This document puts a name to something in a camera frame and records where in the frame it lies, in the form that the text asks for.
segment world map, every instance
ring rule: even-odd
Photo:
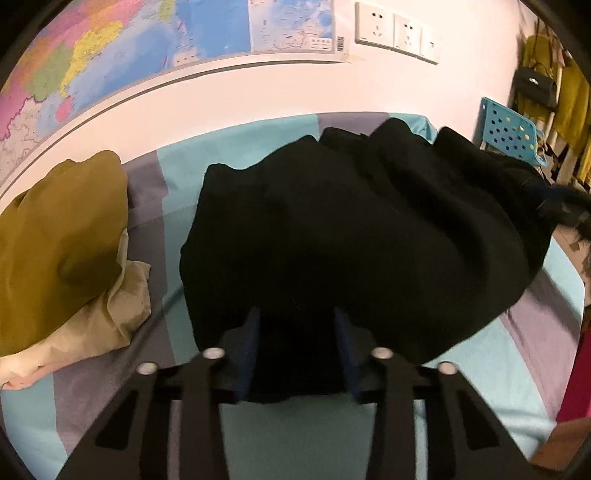
[[[102,99],[174,68],[263,51],[334,53],[333,0],[74,0],[0,91],[0,184]]]

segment handbag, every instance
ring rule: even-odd
[[[557,87],[556,82],[552,78],[553,76],[553,59],[552,59],[552,46],[548,42],[550,48],[550,70],[545,65],[536,61],[533,56],[535,55],[535,48],[538,43],[538,36],[540,31],[540,19],[538,19],[535,29],[535,43],[532,51],[532,59],[530,66],[520,67],[515,72],[514,83],[515,91],[522,94],[526,98],[533,102],[547,108],[551,112],[555,112],[558,107],[558,101],[556,99]],[[540,73],[536,71],[536,67],[542,65],[546,73]]]

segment wall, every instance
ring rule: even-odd
[[[258,66],[173,83],[124,102],[59,140],[13,183],[0,199],[0,210],[65,158],[80,161],[110,149],[128,161],[163,145],[258,119],[329,111],[410,112],[471,138],[481,97],[508,101],[519,28],[523,25],[526,32],[532,31],[531,12],[518,0],[375,2],[438,28],[441,63],[435,66],[353,44],[347,63]],[[188,73],[190,68],[175,75]],[[150,82],[161,83],[165,78]],[[105,102],[114,103],[131,92]],[[101,108],[92,108],[86,117]],[[41,144],[37,152],[76,123],[79,119]]]

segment black garment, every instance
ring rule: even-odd
[[[543,181],[444,128],[397,119],[327,128],[246,170],[207,169],[180,272],[200,349],[262,311],[255,392],[342,389],[333,308],[420,364],[513,305],[555,225],[520,184]]]

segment plastic chair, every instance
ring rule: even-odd
[[[543,155],[538,155],[538,140],[542,141],[544,133],[531,120],[486,97],[480,108],[484,113],[482,147],[488,144],[534,167],[548,165]]]

